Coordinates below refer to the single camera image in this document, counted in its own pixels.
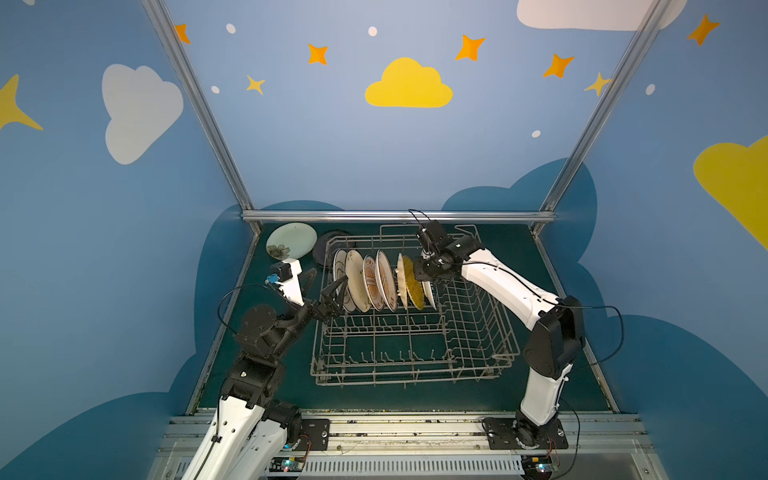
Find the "green circuit board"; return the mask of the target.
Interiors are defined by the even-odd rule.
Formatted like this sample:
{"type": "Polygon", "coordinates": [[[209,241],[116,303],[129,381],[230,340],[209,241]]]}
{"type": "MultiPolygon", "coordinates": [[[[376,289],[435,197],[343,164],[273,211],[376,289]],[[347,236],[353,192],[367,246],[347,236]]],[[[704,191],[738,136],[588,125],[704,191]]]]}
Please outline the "green circuit board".
{"type": "Polygon", "coordinates": [[[554,464],[548,457],[523,456],[521,467],[524,480],[550,480],[554,473],[554,464]]]}
{"type": "Polygon", "coordinates": [[[298,457],[274,457],[269,466],[270,474],[300,474],[305,461],[298,457]]]}

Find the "right diagonal aluminium post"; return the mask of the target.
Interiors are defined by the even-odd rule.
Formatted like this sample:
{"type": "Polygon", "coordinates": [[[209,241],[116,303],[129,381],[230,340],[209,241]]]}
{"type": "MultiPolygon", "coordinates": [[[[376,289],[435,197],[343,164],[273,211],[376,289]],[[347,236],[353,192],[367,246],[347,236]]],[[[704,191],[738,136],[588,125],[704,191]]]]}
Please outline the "right diagonal aluminium post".
{"type": "Polygon", "coordinates": [[[590,115],[584,130],[579,136],[574,149],[567,157],[548,194],[539,209],[540,214],[547,214],[549,222],[555,220],[555,210],[572,183],[576,173],[585,161],[603,127],[606,125],[614,107],[624,90],[639,68],[659,32],[667,11],[671,8],[670,0],[655,0],[642,18],[627,49],[613,72],[612,81],[600,96],[595,109],[590,115]]]}

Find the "yellow woven plate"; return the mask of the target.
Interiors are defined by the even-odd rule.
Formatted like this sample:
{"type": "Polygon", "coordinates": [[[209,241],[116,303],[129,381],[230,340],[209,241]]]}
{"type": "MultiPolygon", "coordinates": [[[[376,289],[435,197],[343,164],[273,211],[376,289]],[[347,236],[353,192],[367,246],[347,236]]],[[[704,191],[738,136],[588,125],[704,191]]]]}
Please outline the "yellow woven plate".
{"type": "Polygon", "coordinates": [[[403,273],[408,296],[417,310],[425,308],[425,295],[422,284],[415,277],[414,264],[410,257],[403,256],[403,273]]]}

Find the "cream plate floral rim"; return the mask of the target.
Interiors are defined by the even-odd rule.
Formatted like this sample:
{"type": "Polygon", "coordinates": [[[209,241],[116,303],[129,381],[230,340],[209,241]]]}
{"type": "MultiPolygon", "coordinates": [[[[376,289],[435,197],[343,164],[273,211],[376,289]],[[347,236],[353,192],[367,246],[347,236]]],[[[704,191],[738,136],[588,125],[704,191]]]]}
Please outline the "cream plate floral rim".
{"type": "Polygon", "coordinates": [[[350,250],[347,253],[345,273],[355,307],[359,312],[368,312],[371,309],[371,301],[366,290],[364,260],[357,250],[350,250]]]}

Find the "pale green floral plate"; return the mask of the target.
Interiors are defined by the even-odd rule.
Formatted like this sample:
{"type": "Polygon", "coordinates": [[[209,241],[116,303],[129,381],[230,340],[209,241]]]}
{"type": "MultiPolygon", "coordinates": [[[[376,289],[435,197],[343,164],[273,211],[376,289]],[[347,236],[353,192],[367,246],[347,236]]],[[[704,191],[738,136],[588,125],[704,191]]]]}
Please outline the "pale green floral plate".
{"type": "Polygon", "coordinates": [[[300,259],[310,253],[317,242],[317,232],[305,223],[288,223],[275,229],[266,241],[267,254],[273,259],[300,259]]]}

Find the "left green circuit board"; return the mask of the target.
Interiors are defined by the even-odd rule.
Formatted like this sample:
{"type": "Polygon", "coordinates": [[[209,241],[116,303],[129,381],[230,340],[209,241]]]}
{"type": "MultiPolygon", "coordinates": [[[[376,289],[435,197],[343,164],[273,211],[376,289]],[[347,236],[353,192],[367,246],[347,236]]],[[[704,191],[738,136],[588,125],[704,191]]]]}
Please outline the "left green circuit board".
{"type": "Polygon", "coordinates": [[[274,457],[269,466],[270,474],[300,474],[305,461],[298,457],[274,457]]]}

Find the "white plate green text rim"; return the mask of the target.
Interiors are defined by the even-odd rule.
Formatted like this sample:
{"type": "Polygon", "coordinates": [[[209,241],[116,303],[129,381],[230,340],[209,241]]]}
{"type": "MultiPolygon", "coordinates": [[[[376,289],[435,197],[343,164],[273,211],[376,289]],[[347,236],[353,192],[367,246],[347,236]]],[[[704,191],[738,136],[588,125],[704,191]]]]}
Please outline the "white plate green text rim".
{"type": "Polygon", "coordinates": [[[436,300],[435,300],[431,282],[422,281],[421,284],[422,284],[422,288],[423,288],[427,303],[431,308],[436,309],[436,300]]]}

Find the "right green circuit board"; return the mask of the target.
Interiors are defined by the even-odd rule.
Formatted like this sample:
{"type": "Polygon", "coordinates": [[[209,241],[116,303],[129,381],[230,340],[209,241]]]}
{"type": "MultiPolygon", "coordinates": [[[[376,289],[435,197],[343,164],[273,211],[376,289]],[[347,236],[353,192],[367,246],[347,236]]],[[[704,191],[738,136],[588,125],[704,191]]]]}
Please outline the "right green circuit board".
{"type": "Polygon", "coordinates": [[[554,473],[554,464],[548,457],[523,456],[521,467],[524,480],[550,480],[554,473]]]}

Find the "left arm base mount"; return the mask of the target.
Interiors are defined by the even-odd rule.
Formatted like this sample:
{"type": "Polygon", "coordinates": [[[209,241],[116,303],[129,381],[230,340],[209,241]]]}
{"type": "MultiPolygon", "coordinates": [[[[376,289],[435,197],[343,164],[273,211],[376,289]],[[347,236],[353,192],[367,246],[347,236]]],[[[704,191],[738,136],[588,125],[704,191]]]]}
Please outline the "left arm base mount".
{"type": "Polygon", "coordinates": [[[289,426],[286,447],[291,451],[326,451],[330,437],[330,420],[309,418],[295,420],[289,426]]]}

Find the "left diagonal aluminium post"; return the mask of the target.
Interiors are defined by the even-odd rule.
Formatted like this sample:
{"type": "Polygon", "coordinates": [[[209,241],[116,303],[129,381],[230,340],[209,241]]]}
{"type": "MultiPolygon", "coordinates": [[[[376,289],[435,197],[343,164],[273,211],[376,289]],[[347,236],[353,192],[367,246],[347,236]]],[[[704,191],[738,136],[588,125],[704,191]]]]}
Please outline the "left diagonal aluminium post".
{"type": "Polygon", "coordinates": [[[179,39],[165,2],[160,0],[142,0],[141,4],[179,77],[212,151],[238,201],[242,220],[250,226],[255,235],[259,236],[261,234],[260,223],[258,221],[248,221],[244,217],[246,211],[253,209],[250,195],[221,129],[215,120],[210,105],[205,98],[205,93],[185,52],[183,42],[179,39]]]}

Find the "diagonal aluminium post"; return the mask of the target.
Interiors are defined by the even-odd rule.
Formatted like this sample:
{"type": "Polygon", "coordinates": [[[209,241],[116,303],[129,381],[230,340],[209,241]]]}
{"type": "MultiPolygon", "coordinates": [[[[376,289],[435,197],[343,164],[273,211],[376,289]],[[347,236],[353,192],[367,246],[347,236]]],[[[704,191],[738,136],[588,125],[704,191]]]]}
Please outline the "diagonal aluminium post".
{"type": "Polygon", "coordinates": [[[613,72],[612,81],[600,96],[595,109],[590,115],[584,130],[579,136],[574,149],[567,157],[548,194],[539,209],[540,214],[547,214],[549,222],[555,220],[555,210],[572,183],[576,173],[585,161],[603,127],[606,125],[614,107],[624,90],[639,68],[659,32],[667,11],[671,8],[670,0],[655,0],[642,18],[627,49],[613,72]]]}
{"type": "Polygon", "coordinates": [[[205,93],[185,52],[183,42],[179,39],[165,2],[160,0],[142,0],[141,4],[179,77],[212,151],[238,201],[242,220],[250,226],[255,235],[259,236],[261,234],[260,223],[258,221],[248,221],[244,217],[246,211],[253,209],[250,195],[221,129],[215,120],[210,105],[205,98],[205,93]]]}

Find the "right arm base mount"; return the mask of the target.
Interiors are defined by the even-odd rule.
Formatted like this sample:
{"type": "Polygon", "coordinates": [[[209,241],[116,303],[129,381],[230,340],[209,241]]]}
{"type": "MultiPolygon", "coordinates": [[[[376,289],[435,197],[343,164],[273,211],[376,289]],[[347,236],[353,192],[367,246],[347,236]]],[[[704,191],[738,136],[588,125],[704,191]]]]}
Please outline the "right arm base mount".
{"type": "Polygon", "coordinates": [[[542,426],[526,419],[485,417],[481,425],[491,450],[569,448],[565,430],[557,417],[542,426]]]}

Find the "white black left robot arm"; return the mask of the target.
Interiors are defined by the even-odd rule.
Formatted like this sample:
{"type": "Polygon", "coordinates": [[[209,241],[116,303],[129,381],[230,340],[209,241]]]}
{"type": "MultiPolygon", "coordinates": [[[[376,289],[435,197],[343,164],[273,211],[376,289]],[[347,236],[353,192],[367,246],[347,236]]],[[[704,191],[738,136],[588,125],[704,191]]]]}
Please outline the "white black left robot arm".
{"type": "Polygon", "coordinates": [[[258,285],[279,294],[288,307],[279,315],[270,305],[247,312],[234,338],[241,351],[219,388],[217,407],[185,479],[258,479],[284,448],[298,445],[301,411],[275,398],[285,375],[282,358],[313,320],[327,322],[344,313],[348,277],[343,275],[306,299],[302,283],[316,271],[297,260],[271,266],[258,285]]]}

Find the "dark black plate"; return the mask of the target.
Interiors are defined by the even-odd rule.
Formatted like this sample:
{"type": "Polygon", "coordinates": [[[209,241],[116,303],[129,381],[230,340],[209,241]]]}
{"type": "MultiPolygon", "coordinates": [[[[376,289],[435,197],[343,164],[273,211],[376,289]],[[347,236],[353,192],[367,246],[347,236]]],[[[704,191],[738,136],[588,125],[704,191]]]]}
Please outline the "dark black plate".
{"type": "Polygon", "coordinates": [[[357,241],[350,232],[345,230],[330,230],[320,235],[312,248],[314,262],[323,269],[333,266],[334,258],[339,250],[356,249],[357,241]]]}

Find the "orange woven plate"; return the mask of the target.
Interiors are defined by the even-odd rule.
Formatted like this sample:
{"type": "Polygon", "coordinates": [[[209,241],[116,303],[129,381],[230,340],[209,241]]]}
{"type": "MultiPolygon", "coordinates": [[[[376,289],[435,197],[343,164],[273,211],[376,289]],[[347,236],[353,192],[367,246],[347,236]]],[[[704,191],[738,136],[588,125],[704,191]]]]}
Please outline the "orange woven plate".
{"type": "Polygon", "coordinates": [[[398,296],[403,305],[403,308],[405,310],[408,310],[409,304],[408,304],[407,280],[406,280],[405,269],[404,269],[404,257],[402,254],[398,255],[397,266],[396,266],[396,278],[397,278],[398,296]]]}

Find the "horizontal aluminium frame bar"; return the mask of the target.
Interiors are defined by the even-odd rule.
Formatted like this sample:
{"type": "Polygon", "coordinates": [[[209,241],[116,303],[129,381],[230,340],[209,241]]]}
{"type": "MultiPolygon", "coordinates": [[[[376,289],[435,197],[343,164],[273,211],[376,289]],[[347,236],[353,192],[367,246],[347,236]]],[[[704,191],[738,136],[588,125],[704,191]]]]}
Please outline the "horizontal aluminium frame bar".
{"type": "Polygon", "coordinates": [[[330,223],[387,223],[410,222],[427,217],[446,223],[552,223],[553,212],[484,212],[484,211],[427,211],[408,210],[244,210],[241,217],[249,222],[330,222],[330,223]]]}

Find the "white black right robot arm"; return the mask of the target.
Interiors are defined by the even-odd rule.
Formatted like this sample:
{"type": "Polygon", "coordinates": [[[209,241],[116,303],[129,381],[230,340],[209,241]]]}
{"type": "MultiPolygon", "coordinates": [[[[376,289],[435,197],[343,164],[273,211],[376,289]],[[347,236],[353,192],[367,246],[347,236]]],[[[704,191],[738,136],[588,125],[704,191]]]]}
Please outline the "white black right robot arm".
{"type": "Polygon", "coordinates": [[[421,224],[423,248],[414,261],[418,280],[460,277],[507,307],[529,330],[523,357],[529,367],[526,391],[516,414],[520,441],[531,444],[556,424],[562,390],[584,344],[582,304],[546,291],[501,262],[473,236],[454,238],[442,224],[421,224]]]}

